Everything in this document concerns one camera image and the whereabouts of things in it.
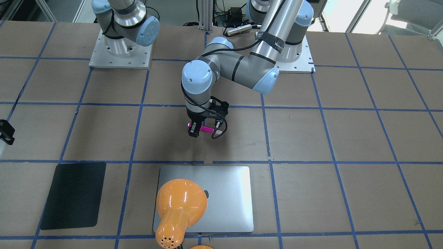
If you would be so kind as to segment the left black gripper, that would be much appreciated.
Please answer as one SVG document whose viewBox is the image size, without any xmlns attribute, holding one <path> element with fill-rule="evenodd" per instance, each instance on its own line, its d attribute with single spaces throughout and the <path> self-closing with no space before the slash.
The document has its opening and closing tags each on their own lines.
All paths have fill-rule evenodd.
<svg viewBox="0 0 443 249">
<path fill-rule="evenodd" d="M 209 111 L 204 110 L 203 112 L 194 112 L 189 107 L 186 107 L 186 110 L 188 118 L 190 118 L 190 123 L 187 125 L 188 135 L 197 138 L 200 131 L 208 133 L 208 128 L 205 126 L 205 120 L 211 117 Z"/>
</svg>

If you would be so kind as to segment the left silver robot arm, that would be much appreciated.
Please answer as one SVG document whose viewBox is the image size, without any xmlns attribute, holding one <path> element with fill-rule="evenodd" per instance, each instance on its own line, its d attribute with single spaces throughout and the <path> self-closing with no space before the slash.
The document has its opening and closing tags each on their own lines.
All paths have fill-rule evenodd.
<svg viewBox="0 0 443 249">
<path fill-rule="evenodd" d="M 221 77 L 261 94 L 269 94 L 275 86 L 278 61 L 294 62 L 307 28 L 314 17 L 314 9 L 307 0 L 249 0 L 247 15 L 261 25 L 253 44 L 234 48 L 224 36 L 206 44 L 202 54 L 182 69 L 181 89 L 190 118 L 188 135 L 198 137 L 207 118 L 215 120 L 212 139 L 227 129 L 228 103 L 211 94 Z"/>
</svg>

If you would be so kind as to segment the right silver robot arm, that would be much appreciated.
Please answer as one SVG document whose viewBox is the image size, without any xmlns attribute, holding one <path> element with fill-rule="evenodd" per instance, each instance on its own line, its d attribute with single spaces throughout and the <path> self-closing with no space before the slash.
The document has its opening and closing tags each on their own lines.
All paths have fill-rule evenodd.
<svg viewBox="0 0 443 249">
<path fill-rule="evenodd" d="M 84 29 L 79 24 L 6 21 L 1 31 L 1 101 L 16 107 L 37 62 L 49 60 L 60 66 L 68 61 L 85 61 L 94 30 L 99 31 L 91 68 L 111 72 L 105 81 L 127 87 L 138 77 L 129 69 L 149 71 L 152 44 L 159 20 L 147 12 L 141 0 L 93 0 L 98 24 Z"/>
</svg>

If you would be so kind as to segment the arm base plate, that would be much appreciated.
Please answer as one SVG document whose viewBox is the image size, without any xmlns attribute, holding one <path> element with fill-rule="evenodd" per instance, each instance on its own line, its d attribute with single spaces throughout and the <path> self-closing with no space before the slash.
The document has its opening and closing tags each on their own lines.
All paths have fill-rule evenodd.
<svg viewBox="0 0 443 249">
<path fill-rule="evenodd" d="M 285 44 L 275 64 L 275 68 L 280 73 L 315 73 L 316 69 L 307 37 L 304 36 L 302 42 L 297 45 Z"/>
<path fill-rule="evenodd" d="M 149 69 L 153 46 L 143 47 L 127 38 L 110 39 L 99 31 L 89 66 L 102 69 Z"/>
</svg>

